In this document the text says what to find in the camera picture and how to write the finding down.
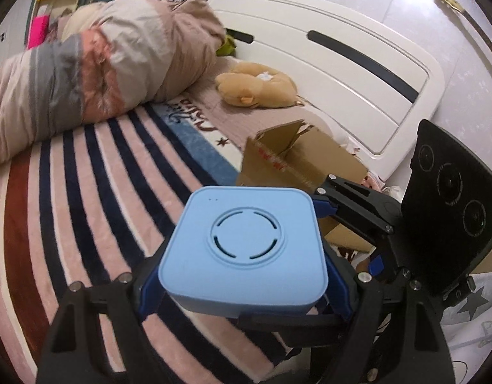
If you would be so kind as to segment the pink gift bag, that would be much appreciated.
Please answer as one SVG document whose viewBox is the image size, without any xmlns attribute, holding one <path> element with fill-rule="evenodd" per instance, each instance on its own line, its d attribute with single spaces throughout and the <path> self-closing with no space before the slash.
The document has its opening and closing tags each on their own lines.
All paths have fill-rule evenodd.
<svg viewBox="0 0 492 384">
<path fill-rule="evenodd" d="M 49 15 L 36 16 L 33 18 L 27 44 L 28 50 L 33 49 L 44 42 L 49 28 L 49 20 Z"/>
</svg>

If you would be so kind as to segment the striped fleece blanket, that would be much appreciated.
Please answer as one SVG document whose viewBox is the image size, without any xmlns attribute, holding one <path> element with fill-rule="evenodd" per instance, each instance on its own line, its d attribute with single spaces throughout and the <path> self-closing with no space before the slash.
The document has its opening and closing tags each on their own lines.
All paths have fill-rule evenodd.
<svg viewBox="0 0 492 384">
<path fill-rule="evenodd" d="M 0 166 L 0 354 L 32 383 L 68 286 L 152 255 L 202 186 L 235 183 L 241 151 L 187 99 L 40 142 Z"/>
</svg>

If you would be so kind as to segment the rolled pink grey duvet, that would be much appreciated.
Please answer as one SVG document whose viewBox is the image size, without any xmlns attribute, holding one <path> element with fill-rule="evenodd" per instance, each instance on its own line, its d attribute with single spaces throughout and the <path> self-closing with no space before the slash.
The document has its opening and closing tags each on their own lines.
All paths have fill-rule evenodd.
<svg viewBox="0 0 492 384">
<path fill-rule="evenodd" d="M 206 0 L 77 10 L 61 39 L 0 65 L 0 165 L 64 131 L 177 97 L 213 66 L 225 39 Z"/>
</svg>

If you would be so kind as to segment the grey star pattern cloth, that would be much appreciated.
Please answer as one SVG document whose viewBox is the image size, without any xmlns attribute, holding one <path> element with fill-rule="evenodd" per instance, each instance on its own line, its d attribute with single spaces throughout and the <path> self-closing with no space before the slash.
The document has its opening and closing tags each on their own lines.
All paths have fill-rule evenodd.
<svg viewBox="0 0 492 384">
<path fill-rule="evenodd" d="M 467 383 L 492 350 L 492 272 L 472 276 L 476 289 L 441 320 L 456 383 Z"/>
</svg>

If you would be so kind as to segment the yellow side table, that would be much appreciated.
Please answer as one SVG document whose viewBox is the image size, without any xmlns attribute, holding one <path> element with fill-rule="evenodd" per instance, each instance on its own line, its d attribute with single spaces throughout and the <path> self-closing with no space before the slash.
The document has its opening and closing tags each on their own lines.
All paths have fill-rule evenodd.
<svg viewBox="0 0 492 384">
<path fill-rule="evenodd" d="M 65 11 L 73 12 L 79 5 L 79 0 L 35 0 L 32 6 L 31 18 L 49 16 L 55 20 Z"/>
</svg>

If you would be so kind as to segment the brown cardboard box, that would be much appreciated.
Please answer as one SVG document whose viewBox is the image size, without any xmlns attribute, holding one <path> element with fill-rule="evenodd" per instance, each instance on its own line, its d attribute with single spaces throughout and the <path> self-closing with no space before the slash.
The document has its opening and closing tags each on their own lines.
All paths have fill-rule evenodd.
<svg viewBox="0 0 492 384">
<path fill-rule="evenodd" d="M 360 184 L 367 168 L 327 133 L 299 120 L 247 139 L 236 184 L 312 194 L 330 174 Z"/>
</svg>

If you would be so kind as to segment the light blue square box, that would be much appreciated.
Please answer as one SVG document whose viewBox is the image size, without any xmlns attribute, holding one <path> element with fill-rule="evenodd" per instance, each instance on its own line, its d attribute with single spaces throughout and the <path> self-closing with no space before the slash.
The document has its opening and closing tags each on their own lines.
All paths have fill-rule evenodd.
<svg viewBox="0 0 492 384">
<path fill-rule="evenodd" d="M 190 195 L 157 275 L 188 311 L 304 315 L 328 285 L 313 200 L 294 188 L 203 187 Z"/>
</svg>

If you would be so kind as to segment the white bed headboard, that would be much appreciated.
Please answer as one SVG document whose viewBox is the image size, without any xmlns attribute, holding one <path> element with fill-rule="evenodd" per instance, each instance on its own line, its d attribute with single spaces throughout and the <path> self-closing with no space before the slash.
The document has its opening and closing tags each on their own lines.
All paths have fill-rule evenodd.
<svg viewBox="0 0 492 384">
<path fill-rule="evenodd" d="M 334 135 L 388 180 L 413 149 L 419 122 L 445 92 L 439 63 L 419 45 L 326 0 L 208 0 L 241 61 L 289 75 Z"/>
</svg>

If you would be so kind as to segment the tan plush toy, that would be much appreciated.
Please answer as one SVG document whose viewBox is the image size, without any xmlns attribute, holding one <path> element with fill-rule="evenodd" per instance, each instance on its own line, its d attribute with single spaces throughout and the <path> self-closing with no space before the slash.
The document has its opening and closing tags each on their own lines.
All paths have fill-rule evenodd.
<svg viewBox="0 0 492 384">
<path fill-rule="evenodd" d="M 268 66 L 241 61 L 214 79 L 217 92 L 230 106 L 287 108 L 298 102 L 298 89 L 285 73 Z"/>
</svg>

